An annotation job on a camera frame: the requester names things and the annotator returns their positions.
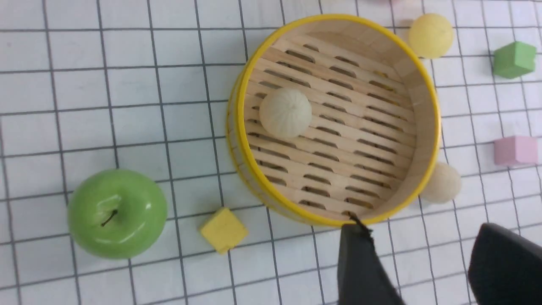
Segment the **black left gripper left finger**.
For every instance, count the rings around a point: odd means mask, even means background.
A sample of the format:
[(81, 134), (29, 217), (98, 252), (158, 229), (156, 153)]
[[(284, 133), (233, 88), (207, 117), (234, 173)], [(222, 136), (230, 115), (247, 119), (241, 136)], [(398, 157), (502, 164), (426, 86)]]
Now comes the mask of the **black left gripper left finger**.
[(354, 223), (341, 226), (337, 258), (339, 305), (404, 305), (383, 267), (372, 230), (354, 214)]

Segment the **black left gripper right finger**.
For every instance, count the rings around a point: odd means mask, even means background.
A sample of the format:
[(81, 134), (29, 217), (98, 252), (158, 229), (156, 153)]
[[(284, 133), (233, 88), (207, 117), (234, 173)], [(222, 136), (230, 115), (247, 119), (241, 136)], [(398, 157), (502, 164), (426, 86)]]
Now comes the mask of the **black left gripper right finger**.
[(540, 305), (542, 248), (498, 224), (484, 223), (467, 277), (478, 305)]

